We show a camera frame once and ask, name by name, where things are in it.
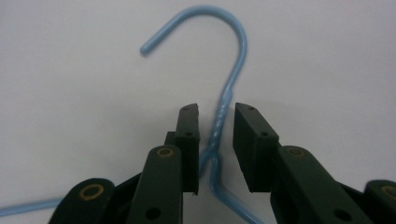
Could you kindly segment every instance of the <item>wire hanger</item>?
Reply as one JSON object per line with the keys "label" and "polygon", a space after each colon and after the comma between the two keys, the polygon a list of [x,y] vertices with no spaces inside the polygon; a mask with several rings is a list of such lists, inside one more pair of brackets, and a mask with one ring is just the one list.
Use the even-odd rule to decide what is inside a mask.
{"label": "wire hanger", "polygon": [[[212,6],[188,7],[179,12],[172,20],[165,24],[151,39],[149,39],[141,48],[142,55],[149,54],[160,44],[176,27],[188,18],[200,15],[216,17],[227,22],[234,30],[238,37],[239,53],[233,69],[228,76],[225,86],[220,95],[216,116],[213,122],[210,138],[206,149],[201,153],[199,158],[199,173],[202,176],[204,167],[208,161],[211,161],[211,174],[209,187],[213,195],[221,202],[231,208],[237,215],[248,223],[263,223],[253,214],[251,214],[243,205],[230,195],[223,187],[220,181],[221,158],[219,154],[219,140],[221,138],[222,128],[225,118],[227,117],[228,108],[233,99],[233,85],[242,69],[248,52],[248,39],[245,30],[239,20],[230,12]],[[25,203],[17,206],[0,209],[0,217],[16,215],[25,212],[31,212],[40,209],[55,207],[62,198],[42,201],[38,203]]]}

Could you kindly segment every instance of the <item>round hole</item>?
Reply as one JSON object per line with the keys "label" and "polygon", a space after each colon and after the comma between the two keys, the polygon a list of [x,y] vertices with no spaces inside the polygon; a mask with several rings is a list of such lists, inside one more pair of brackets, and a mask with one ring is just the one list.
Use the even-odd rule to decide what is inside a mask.
{"label": "round hole", "polygon": [[159,155],[160,157],[171,157],[173,156],[173,154],[173,149],[169,147],[162,147],[157,150],[157,155]]}
{"label": "round hole", "polygon": [[305,155],[305,153],[297,147],[288,147],[286,148],[286,151],[296,158],[301,158]]}
{"label": "round hole", "polygon": [[334,215],[336,217],[338,217],[338,219],[341,219],[343,221],[346,221],[346,222],[352,221],[352,216],[348,212],[346,212],[342,209],[335,209]]}
{"label": "round hole", "polygon": [[161,210],[159,208],[150,208],[146,211],[146,218],[148,220],[155,220],[161,216]]}
{"label": "round hole", "polygon": [[99,197],[105,188],[100,184],[91,184],[86,186],[79,192],[79,198],[84,201],[90,201]]}

